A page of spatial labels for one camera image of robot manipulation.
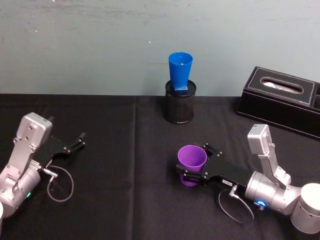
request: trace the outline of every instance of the white label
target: white label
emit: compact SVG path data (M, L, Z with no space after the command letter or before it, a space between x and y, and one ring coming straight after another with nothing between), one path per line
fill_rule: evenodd
M222 179L222 182L223 182L224 184L229 185L230 187L232 187L232 185L233 185L231 182L226 181L226 180L224 180L224 179Z

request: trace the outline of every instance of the table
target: table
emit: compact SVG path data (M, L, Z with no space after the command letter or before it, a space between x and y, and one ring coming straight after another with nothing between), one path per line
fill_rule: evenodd
M176 125L163 118L161 96L0 94L1 169L22 116L30 112L54 116L51 133L60 139L69 143L86 132L87 143L67 167L75 184L71 200L50 200L49 178L43 178L32 197L3 220L2 239L318 240L318 234L296 230L288 216L253 205L254 222L239 225L216 205L220 185L180 183L176 156L188 144L208 142L232 164L262 171L247 141L257 122L235 114L239 100L196 97L194 119ZM320 182L320 142L272 126L270 131L292 184Z

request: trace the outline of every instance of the wall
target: wall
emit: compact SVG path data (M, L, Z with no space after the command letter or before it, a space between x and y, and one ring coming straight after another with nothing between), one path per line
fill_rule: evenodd
M317 0L2 0L0 93L164 95L193 55L198 96L240 96L254 66L318 81Z

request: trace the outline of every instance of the tissue box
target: tissue box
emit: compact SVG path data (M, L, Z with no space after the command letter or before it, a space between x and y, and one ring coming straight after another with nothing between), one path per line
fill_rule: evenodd
M320 84L256 66L237 114L320 140Z

